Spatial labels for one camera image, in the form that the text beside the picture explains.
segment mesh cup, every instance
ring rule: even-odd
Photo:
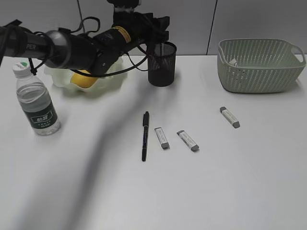
[[[158,87],[172,84],[175,77],[177,47],[170,42],[155,45],[148,57],[148,81]]]

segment basket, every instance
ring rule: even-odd
[[[303,56],[302,62],[294,55],[294,49]],[[221,41],[217,62],[224,89],[238,93],[285,91],[306,66],[301,48],[276,39]]]

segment white bottle cap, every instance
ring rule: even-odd
[[[32,74],[30,65],[25,61],[13,65],[12,69],[16,78],[23,78]]]

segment green label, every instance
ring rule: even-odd
[[[28,63],[26,63],[26,62],[20,62],[20,64],[22,64],[24,67],[28,66]]]
[[[44,129],[52,126],[58,119],[58,115],[52,102],[43,110],[30,113],[24,111],[33,128]]]

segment water bottle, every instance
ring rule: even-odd
[[[27,62],[19,62],[12,69],[17,78],[16,90],[19,104],[33,130],[42,136],[58,131],[61,123],[46,86],[31,73]]]

